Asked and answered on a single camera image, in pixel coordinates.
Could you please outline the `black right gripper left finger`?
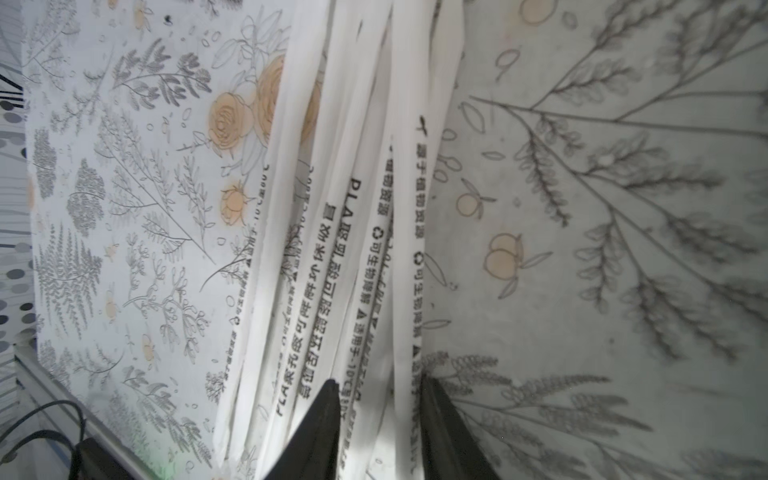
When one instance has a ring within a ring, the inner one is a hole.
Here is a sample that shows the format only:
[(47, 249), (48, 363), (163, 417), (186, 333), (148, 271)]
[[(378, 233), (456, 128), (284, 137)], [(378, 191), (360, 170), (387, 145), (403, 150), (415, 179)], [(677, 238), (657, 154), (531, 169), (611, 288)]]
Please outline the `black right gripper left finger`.
[(335, 479), (340, 429), (339, 385), (328, 379), (266, 479)]

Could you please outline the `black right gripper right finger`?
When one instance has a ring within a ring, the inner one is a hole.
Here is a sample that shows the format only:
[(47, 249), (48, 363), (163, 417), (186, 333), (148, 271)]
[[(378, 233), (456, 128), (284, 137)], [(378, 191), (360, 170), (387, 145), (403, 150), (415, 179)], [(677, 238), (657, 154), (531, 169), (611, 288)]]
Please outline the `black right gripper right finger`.
[(420, 422), (426, 480), (499, 480), (443, 386), (426, 375), (421, 379)]

